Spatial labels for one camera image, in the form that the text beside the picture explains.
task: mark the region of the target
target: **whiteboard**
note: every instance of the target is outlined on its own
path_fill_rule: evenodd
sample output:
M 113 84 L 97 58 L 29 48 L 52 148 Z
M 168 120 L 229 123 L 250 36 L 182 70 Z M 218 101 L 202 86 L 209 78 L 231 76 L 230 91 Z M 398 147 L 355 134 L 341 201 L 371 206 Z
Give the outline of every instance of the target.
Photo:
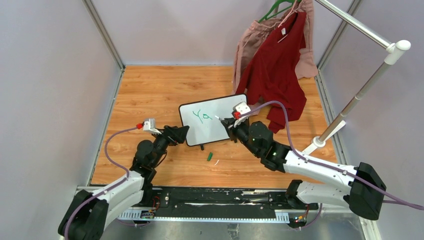
M 204 101 L 182 104 L 179 116 L 183 126 L 190 126 L 186 143 L 188 146 L 229 139 L 227 131 L 215 116 L 222 119 L 233 117 L 233 107 L 246 102 L 245 94 L 230 95 Z

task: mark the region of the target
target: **red sweater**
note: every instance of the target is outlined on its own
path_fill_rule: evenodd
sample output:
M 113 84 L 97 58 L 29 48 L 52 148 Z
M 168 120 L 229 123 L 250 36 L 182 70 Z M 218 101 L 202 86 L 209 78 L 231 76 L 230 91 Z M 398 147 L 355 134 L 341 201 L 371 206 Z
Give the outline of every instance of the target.
M 282 102 L 289 121 L 298 120 L 306 104 L 305 93 L 295 73 L 301 55 L 299 50 L 306 47 L 305 20 L 305 12 L 295 13 L 268 36 L 244 70 L 235 92 L 242 94 L 247 89 L 249 105 L 257 103 L 260 97 L 265 102 Z M 283 38 L 283 28 L 286 37 L 278 42 Z M 268 127 L 274 133 L 286 126 L 284 112 L 277 104 L 272 105 L 267 118 L 271 120 Z

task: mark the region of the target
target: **red clip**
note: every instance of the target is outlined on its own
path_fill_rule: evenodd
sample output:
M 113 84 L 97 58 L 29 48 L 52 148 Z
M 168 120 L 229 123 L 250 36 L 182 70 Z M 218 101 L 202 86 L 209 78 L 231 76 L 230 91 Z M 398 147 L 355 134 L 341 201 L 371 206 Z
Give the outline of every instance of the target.
M 234 113 L 234 118 L 235 118 L 235 119 L 239 119 L 239 118 L 240 118 L 240 112 L 239 112 L 239 111 L 236 111 L 236 112 Z

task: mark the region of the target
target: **pink garment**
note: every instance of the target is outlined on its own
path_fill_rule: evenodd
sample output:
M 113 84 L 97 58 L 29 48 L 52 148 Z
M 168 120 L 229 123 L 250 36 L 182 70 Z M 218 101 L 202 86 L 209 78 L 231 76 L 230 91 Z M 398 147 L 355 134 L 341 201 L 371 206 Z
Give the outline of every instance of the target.
M 280 18 L 271 18 L 261 23 L 254 21 L 243 33 L 236 48 L 234 58 L 234 76 L 232 79 L 232 93 L 234 94 L 239 86 L 240 79 L 246 67 L 253 59 L 262 43 L 268 35 L 275 30 L 283 19 L 293 12 L 305 12 L 306 21 L 303 28 L 306 47 L 300 49 L 300 59 L 295 67 L 297 79 L 311 78 L 318 74 L 314 61 L 314 51 L 312 48 L 312 37 L 314 27 L 314 3 L 313 0 L 302 0 L 296 2 L 294 8 L 286 11 Z

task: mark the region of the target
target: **gray wall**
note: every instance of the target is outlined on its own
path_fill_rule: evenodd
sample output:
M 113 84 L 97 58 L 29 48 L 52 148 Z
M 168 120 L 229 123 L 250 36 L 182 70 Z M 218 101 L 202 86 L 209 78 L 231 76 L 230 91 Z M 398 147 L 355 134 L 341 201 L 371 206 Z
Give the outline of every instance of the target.
M 0 239 L 59 239 L 119 70 L 81 0 L 0 3 Z
M 392 42 L 411 41 L 412 48 L 368 92 L 339 133 L 351 164 L 370 163 L 390 193 L 421 205 L 424 205 L 423 9 L 424 2 L 420 0 L 362 3 L 355 15 L 360 21 Z M 322 71 L 336 113 L 386 55 L 373 41 L 348 28 Z M 378 226 L 384 240 L 422 239 L 424 213 L 385 204 Z
M 236 46 L 275 0 L 93 0 L 120 57 L 128 65 L 232 65 Z M 331 0 L 347 10 L 352 0 Z M 280 10 L 289 6 L 282 3 Z M 340 19 L 314 2 L 315 61 Z

